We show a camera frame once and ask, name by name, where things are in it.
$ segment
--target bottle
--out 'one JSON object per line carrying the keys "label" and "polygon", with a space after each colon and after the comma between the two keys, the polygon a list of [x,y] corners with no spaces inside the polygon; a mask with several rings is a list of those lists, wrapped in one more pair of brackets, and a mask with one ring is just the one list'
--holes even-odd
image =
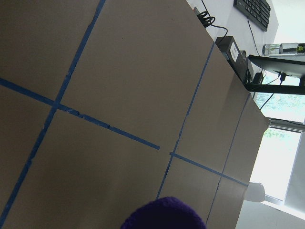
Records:
{"label": "bottle", "polygon": [[305,43],[264,44],[264,56],[305,55]]}

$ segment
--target sticker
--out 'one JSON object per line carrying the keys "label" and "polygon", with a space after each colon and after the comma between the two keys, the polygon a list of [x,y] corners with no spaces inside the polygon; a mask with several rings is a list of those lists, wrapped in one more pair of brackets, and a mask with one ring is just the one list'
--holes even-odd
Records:
{"label": "sticker", "polygon": [[238,50],[237,50],[237,47],[235,46],[234,42],[231,45],[230,53],[231,53],[231,56],[232,56],[234,62],[236,62],[237,57],[238,57]]}

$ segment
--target white wall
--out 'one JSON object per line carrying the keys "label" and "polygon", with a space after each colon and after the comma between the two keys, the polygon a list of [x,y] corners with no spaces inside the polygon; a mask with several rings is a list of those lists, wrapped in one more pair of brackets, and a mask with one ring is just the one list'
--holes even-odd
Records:
{"label": "white wall", "polygon": [[236,229],[304,229],[305,221],[262,203],[244,201]]}

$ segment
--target keyboard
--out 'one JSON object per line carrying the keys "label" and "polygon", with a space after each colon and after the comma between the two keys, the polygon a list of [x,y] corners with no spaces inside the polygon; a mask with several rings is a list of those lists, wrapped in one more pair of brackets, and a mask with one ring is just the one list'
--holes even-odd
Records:
{"label": "keyboard", "polygon": [[267,31],[270,6],[266,0],[234,0],[234,6],[263,31]]}

